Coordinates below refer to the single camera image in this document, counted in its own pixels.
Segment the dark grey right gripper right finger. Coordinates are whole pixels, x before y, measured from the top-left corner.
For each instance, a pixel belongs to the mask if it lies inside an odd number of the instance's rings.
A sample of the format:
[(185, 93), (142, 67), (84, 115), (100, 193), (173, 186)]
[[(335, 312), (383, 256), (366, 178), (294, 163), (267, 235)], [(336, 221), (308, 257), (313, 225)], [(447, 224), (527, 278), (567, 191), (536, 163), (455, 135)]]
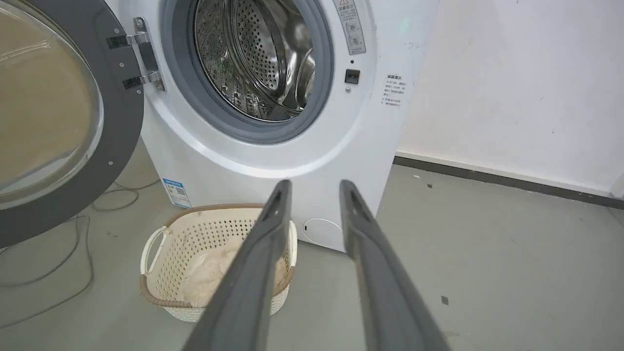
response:
[(450, 346), (354, 182), (339, 186), (345, 251), (356, 265), (369, 351), (448, 351)]

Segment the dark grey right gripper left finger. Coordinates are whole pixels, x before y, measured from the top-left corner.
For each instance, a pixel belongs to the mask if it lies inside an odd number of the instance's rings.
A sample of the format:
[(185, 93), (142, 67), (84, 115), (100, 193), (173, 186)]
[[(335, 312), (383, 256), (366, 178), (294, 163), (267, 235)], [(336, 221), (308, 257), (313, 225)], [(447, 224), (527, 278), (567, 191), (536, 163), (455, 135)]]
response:
[(264, 351), (275, 267), (289, 241), (292, 183), (279, 181), (197, 322), (185, 351)]

